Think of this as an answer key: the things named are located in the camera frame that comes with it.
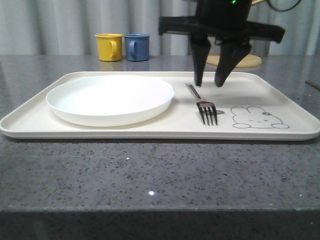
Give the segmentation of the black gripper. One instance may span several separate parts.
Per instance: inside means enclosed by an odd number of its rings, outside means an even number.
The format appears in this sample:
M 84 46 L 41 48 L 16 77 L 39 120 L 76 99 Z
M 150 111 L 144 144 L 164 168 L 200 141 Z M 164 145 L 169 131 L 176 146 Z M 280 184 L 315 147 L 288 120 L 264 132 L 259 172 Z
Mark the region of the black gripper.
M 194 83 L 201 87 L 211 49 L 208 37 L 220 45 L 215 85 L 222 87 L 237 64 L 251 51 L 250 40 L 280 43 L 285 29 L 248 21 L 251 0 L 198 0 L 194 16 L 161 16 L 158 33 L 187 35 L 193 59 Z

